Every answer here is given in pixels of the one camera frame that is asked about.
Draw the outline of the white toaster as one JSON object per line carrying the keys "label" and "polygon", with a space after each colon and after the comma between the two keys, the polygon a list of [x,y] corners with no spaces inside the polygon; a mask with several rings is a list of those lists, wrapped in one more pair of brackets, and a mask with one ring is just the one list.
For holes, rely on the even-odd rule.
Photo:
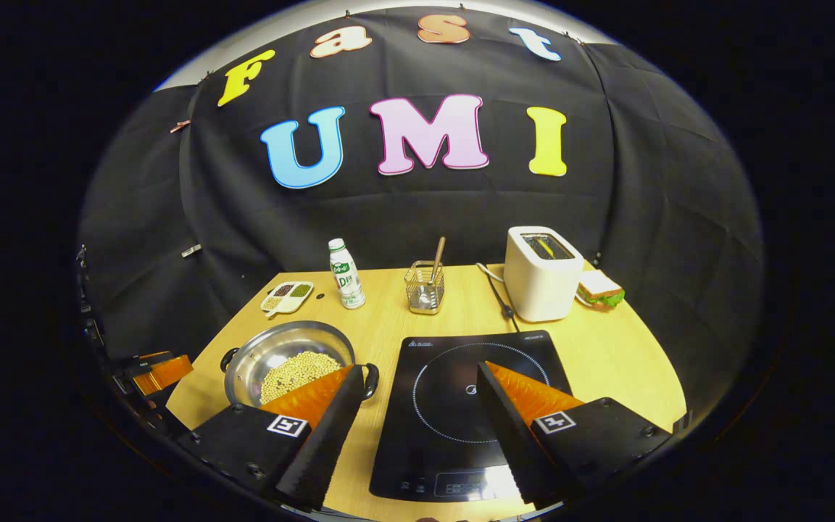
{"label": "white toaster", "polygon": [[583,255],[553,229],[508,228],[503,279],[515,311],[527,323],[568,316],[583,267]]}

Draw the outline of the white drink bottle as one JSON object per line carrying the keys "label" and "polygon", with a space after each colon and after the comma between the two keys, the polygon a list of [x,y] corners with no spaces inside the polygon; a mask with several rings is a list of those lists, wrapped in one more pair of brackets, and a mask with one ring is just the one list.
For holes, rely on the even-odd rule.
{"label": "white drink bottle", "polygon": [[341,303],[346,310],[357,310],[367,300],[362,290],[357,264],[341,238],[330,240],[328,251],[329,268],[335,278]]}

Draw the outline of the white divided sauce dish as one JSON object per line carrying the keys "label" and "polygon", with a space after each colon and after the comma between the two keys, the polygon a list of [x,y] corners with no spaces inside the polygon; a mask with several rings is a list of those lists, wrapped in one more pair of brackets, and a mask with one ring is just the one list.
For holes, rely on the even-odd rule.
{"label": "white divided sauce dish", "polygon": [[259,308],[271,317],[275,314],[293,313],[304,304],[305,300],[314,290],[311,281],[289,281],[276,285],[269,291]]}

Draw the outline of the pile of yellow soybeans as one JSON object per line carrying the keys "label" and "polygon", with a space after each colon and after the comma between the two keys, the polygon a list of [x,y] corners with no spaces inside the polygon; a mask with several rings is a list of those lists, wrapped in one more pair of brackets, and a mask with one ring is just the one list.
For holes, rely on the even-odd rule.
{"label": "pile of yellow soybeans", "polygon": [[259,384],[259,403],[265,405],[341,368],[337,360],[322,353],[302,352],[288,359],[283,357],[281,364],[269,370]]}

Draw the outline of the stainless steel pot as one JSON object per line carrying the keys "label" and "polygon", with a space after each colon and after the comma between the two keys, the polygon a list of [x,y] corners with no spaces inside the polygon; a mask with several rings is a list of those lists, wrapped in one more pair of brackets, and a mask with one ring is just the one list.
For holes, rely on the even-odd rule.
{"label": "stainless steel pot", "polygon": [[337,328],[313,320],[291,321],[269,328],[232,348],[220,361],[223,389],[231,404],[259,407],[259,384],[283,360],[302,352],[327,354],[342,368],[357,364],[352,343]]}

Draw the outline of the sandwich with lettuce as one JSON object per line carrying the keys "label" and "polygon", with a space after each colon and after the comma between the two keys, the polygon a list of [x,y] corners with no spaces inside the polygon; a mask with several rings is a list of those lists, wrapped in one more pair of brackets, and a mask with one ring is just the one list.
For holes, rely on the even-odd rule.
{"label": "sandwich with lettuce", "polygon": [[580,276],[576,299],[594,310],[610,311],[624,301],[624,290],[601,270],[589,270]]}

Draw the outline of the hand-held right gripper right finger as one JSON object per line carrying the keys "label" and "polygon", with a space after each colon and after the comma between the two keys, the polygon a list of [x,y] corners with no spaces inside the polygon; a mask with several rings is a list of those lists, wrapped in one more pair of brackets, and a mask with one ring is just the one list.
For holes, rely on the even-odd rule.
{"label": "hand-held right gripper right finger", "polygon": [[545,508],[615,486],[670,439],[615,399],[582,401],[491,361],[478,398],[524,502]]}

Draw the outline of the wooden handled spoon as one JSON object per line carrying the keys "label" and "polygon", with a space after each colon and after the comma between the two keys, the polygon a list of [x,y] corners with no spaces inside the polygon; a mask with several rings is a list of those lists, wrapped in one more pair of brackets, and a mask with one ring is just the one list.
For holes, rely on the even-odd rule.
{"label": "wooden handled spoon", "polygon": [[441,236],[438,241],[438,246],[436,248],[436,254],[434,258],[434,262],[432,264],[432,271],[430,277],[427,278],[425,284],[421,287],[420,290],[420,297],[418,297],[418,303],[420,303],[421,307],[424,310],[433,310],[437,308],[438,305],[436,304],[436,275],[439,271],[441,258],[443,257],[443,251],[445,247],[445,237]]}

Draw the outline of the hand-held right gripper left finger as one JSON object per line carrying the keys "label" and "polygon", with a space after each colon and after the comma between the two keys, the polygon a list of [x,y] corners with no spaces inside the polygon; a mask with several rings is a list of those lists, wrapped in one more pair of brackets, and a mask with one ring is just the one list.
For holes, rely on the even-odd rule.
{"label": "hand-held right gripper left finger", "polygon": [[229,405],[176,442],[236,488],[319,510],[365,400],[364,370],[345,366],[262,407]]}

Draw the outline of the black induction cooktop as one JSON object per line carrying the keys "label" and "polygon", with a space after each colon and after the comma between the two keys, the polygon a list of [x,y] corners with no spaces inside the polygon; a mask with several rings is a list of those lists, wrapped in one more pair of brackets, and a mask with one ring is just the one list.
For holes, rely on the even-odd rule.
{"label": "black induction cooktop", "polygon": [[481,361],[570,393],[546,331],[407,337],[401,344],[369,492],[411,502],[519,495],[476,391]]}

